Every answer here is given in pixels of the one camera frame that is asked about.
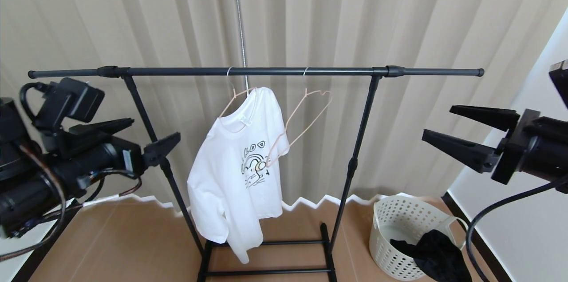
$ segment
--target white laundry basket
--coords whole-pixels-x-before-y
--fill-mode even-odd
[[[416,280],[425,274],[412,257],[390,244],[391,239],[416,245],[422,235],[436,229],[456,244],[450,224],[458,220],[467,227],[460,218],[447,215],[428,203],[399,195],[381,199],[375,203],[374,210],[369,250],[379,268],[400,281]],[[465,241],[459,246],[456,244],[460,249],[464,245]]]

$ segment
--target black baseboard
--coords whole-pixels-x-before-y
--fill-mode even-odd
[[[69,206],[73,207],[77,204],[77,200],[74,200]],[[18,273],[16,273],[16,276],[14,276],[12,282],[27,282],[28,280],[30,280],[43,258],[47,255],[47,252],[51,250],[53,244],[55,244],[57,239],[59,239],[59,236],[61,235],[61,233],[63,233],[63,230],[67,228],[67,225],[69,225],[69,222],[71,222],[76,214],[77,211],[69,211],[65,214],[65,219],[63,220],[63,225],[61,226],[59,232],[55,233],[55,235],[51,238],[51,240],[49,240],[49,242],[37,248],[30,254],[30,257],[26,260],[26,262],[24,262]],[[51,229],[48,231],[48,234],[51,233],[53,229],[55,229],[55,226],[51,227]]]
[[[448,209],[450,209],[454,216],[463,219],[465,222],[467,222],[467,225],[471,225],[471,222],[467,219],[462,209],[460,209],[456,201],[454,201],[454,199],[448,192],[446,192],[446,194],[442,196],[442,201],[446,203]],[[489,266],[489,269],[493,272],[493,275],[495,275],[495,278],[497,278],[497,281],[513,282],[503,266],[501,266],[501,263],[499,263],[499,260],[497,260],[493,252],[491,252],[487,244],[485,244],[485,241],[481,239],[481,236],[479,236],[477,231],[473,231],[473,237],[471,240],[473,241],[473,245],[475,246],[477,251],[479,251],[479,254],[481,254],[481,256],[483,257],[483,260],[485,260],[485,263],[487,263],[487,265]]]

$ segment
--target hanger hook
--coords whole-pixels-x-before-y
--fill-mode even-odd
[[[310,69],[309,66],[306,67],[306,69],[304,69],[304,74],[302,74],[302,77],[304,77],[304,88],[306,89],[306,92],[308,90],[308,84],[306,83],[306,71]]]
[[[231,78],[229,78],[229,72],[231,72],[231,69],[233,68],[234,66],[230,66],[229,69],[227,69],[227,81],[229,81],[229,83],[233,87],[233,95],[236,95],[237,91],[235,91],[235,85],[233,84],[233,82],[231,82]]]

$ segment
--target black garment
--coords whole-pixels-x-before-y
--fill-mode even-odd
[[[414,258],[420,270],[438,282],[471,282],[462,252],[438,230],[422,236],[413,246],[406,241],[390,241],[400,252]]]

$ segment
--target black clothing rack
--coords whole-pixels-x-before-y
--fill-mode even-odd
[[[240,276],[240,275],[258,275],[258,274],[294,274],[294,273],[317,273],[326,272],[328,274],[329,280],[331,282],[337,281],[337,276],[335,275],[335,266],[333,265],[333,246],[335,240],[337,239],[337,232],[339,231],[339,222],[341,222],[341,216],[343,215],[343,210],[345,209],[345,202],[347,200],[347,195],[349,194],[349,187],[351,187],[351,180],[353,175],[355,175],[355,170],[357,169],[357,158],[359,156],[359,150],[361,149],[361,143],[363,142],[363,135],[365,134],[365,128],[367,127],[367,121],[369,120],[369,114],[371,113],[371,106],[373,105],[373,98],[375,97],[375,92],[377,91],[377,86],[379,80],[383,77],[400,77],[402,75],[470,75],[475,77],[481,77],[483,75],[483,69],[407,69],[400,66],[386,66],[379,68],[312,68],[306,70],[305,67],[302,68],[119,68],[117,66],[103,66],[98,69],[83,69],[83,70],[55,70],[55,71],[29,71],[28,76],[32,79],[35,78],[51,78],[51,77],[89,77],[89,76],[100,76],[108,78],[122,78],[126,84],[126,87],[130,91],[134,104],[142,118],[142,122],[146,127],[146,131],[150,136],[150,140],[155,142],[158,140],[148,113],[144,108],[140,94],[134,83],[133,76],[136,75],[146,75],[146,76],[162,76],[162,75],[367,75],[371,76],[371,83],[369,84],[369,92],[367,94],[367,102],[365,103],[365,108],[363,110],[363,116],[361,118],[361,125],[359,126],[359,132],[357,133],[357,140],[355,141],[355,148],[353,149],[353,156],[349,160],[347,166],[347,177],[345,179],[345,185],[343,187],[343,193],[341,195],[341,203],[339,204],[339,210],[337,212],[337,217],[335,219],[335,225],[333,226],[333,233],[331,240],[328,236],[328,230],[325,223],[320,226],[321,239],[318,240],[290,240],[290,241],[266,241],[261,245],[263,246],[278,246],[285,244],[322,244],[325,256],[325,267],[323,268],[311,268],[311,269],[281,269],[281,270],[240,270],[240,271],[210,271],[209,261],[211,259],[211,253],[213,247],[225,247],[228,244],[217,244],[215,242],[207,240],[205,246],[201,245],[199,241],[199,236],[193,222],[187,212],[187,208],[179,193],[179,189],[174,179],[172,173],[172,168],[167,159],[164,159],[160,163],[160,168],[164,172],[164,175],[168,179],[172,191],[176,198],[176,202],[182,211],[183,217],[191,231],[193,240],[201,253],[201,266],[199,273],[197,274],[197,282],[205,282],[208,276]]]

